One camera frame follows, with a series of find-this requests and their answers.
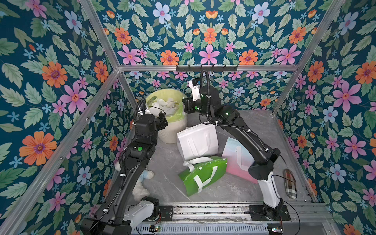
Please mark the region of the green white tote bag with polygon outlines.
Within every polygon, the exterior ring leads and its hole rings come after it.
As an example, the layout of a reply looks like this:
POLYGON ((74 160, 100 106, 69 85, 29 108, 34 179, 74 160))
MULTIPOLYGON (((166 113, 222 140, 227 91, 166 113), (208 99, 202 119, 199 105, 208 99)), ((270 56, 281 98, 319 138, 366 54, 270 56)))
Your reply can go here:
POLYGON ((184 171, 178 174, 186 188, 187 197, 200 193, 218 181, 227 170, 227 159, 217 156, 200 157, 185 161, 184 171))

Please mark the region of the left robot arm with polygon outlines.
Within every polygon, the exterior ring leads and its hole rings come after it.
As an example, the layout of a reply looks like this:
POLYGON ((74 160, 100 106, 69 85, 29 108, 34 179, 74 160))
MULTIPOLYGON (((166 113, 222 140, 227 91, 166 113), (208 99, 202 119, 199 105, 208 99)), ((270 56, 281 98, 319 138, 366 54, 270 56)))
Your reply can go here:
POLYGON ((119 175, 93 218, 82 221, 85 235, 130 235, 146 219, 159 216, 159 201, 155 198, 144 197, 128 208, 133 189, 156 150, 158 132, 168 125, 164 111, 155 116, 146 110, 146 100, 141 99, 133 116, 134 137, 118 159, 119 175))

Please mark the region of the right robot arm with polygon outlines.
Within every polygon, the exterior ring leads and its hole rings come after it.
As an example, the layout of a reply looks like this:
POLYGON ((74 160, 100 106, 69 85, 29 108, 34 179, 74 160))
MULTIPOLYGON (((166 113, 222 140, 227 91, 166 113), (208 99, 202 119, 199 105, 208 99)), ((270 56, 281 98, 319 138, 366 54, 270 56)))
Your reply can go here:
POLYGON ((190 88, 192 97, 183 100, 185 111, 205 116, 208 124, 221 127, 246 148, 255 161, 247 169, 248 173, 258 181, 263 195, 263 208, 259 214, 270 220, 279 219, 284 201, 278 194, 273 175, 280 150, 262 141, 234 107, 222 104, 207 70, 202 69, 200 77, 191 80, 190 88))

